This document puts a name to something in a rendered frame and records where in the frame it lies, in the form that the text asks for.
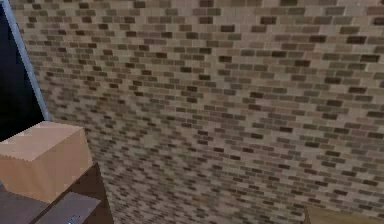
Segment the light brown wooden furniture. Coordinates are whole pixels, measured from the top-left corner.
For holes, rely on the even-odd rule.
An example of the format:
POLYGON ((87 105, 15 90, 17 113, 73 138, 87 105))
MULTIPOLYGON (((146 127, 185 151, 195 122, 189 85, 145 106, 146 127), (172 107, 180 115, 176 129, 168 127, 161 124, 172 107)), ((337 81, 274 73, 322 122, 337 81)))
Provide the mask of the light brown wooden furniture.
POLYGON ((307 206, 305 208, 304 224, 384 224, 384 221, 361 215, 307 206))

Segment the tan cardboard box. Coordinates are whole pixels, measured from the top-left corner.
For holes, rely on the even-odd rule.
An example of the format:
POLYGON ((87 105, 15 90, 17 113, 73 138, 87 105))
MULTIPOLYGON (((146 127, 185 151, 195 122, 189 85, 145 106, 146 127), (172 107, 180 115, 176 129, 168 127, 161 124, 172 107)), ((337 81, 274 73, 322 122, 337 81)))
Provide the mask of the tan cardboard box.
POLYGON ((44 121, 0 142, 0 183, 11 193, 46 203, 92 164, 79 126, 44 121))

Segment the dark window with grey frame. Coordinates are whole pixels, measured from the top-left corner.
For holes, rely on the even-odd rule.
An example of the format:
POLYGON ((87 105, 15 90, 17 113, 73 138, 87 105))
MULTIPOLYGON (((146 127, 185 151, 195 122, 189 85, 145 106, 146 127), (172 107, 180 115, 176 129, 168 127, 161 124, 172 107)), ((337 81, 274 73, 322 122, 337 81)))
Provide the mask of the dark window with grey frame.
POLYGON ((49 120, 10 0, 0 0, 0 142, 49 120))

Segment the dark brown wooden cabinet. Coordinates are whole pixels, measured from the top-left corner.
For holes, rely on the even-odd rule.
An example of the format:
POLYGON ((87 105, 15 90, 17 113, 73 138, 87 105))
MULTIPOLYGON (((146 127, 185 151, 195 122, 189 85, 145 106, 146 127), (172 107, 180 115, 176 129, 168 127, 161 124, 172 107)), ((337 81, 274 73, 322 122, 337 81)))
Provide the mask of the dark brown wooden cabinet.
POLYGON ((0 182, 0 224, 114 224, 99 164, 52 203, 11 193, 0 182))

